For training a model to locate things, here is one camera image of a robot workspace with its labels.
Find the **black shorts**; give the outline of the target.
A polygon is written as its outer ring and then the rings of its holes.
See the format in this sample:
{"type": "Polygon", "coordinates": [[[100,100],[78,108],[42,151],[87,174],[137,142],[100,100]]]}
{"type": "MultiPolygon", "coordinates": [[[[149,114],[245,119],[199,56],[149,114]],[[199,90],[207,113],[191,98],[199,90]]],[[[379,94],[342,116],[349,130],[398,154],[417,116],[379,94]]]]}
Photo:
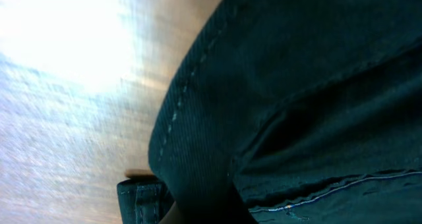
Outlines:
{"type": "Polygon", "coordinates": [[[222,0],[124,223],[420,223],[421,0],[222,0]]]}

